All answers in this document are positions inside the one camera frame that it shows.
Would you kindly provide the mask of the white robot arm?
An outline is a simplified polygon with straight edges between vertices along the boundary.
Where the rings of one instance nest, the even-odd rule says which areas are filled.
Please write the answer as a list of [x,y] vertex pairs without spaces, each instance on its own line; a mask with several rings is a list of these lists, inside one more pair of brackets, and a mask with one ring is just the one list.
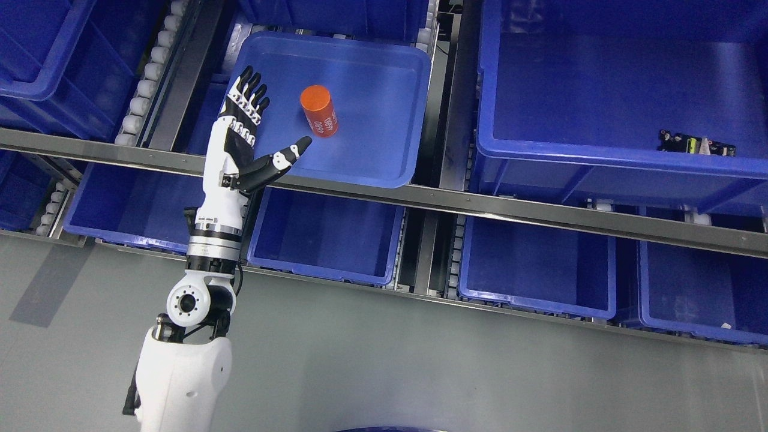
[[208,431],[228,383],[236,308],[234,277],[242,212],[203,205],[188,214],[189,243],[180,281],[146,332],[123,413],[142,431]]

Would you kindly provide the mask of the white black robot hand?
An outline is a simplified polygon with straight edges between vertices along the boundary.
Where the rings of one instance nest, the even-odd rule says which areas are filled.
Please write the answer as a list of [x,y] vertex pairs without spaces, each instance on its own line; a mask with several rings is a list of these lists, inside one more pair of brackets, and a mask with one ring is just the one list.
[[189,232],[242,233],[252,195],[285,175],[312,144],[308,136],[256,158],[257,132],[271,101],[261,74],[246,66],[228,87],[209,134],[203,205],[187,213]]

